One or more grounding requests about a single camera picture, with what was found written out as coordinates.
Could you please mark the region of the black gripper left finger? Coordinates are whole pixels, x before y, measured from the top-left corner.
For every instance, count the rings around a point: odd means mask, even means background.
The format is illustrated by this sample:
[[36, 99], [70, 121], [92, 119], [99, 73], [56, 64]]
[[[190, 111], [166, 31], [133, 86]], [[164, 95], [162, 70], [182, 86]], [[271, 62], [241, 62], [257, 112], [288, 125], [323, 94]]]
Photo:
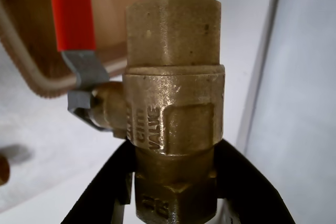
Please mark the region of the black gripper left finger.
[[125, 140], [103, 165], [62, 223], [123, 223], [124, 207], [131, 203], [135, 165], [135, 147]]

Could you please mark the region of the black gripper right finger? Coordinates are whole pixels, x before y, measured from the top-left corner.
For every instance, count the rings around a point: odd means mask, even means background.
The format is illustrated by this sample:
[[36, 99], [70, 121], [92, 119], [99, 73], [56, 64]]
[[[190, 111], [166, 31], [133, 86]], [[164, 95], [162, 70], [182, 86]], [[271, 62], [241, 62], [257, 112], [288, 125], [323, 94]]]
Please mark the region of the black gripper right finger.
[[278, 190], [225, 139], [215, 145], [218, 198], [228, 199], [241, 223], [295, 223]]

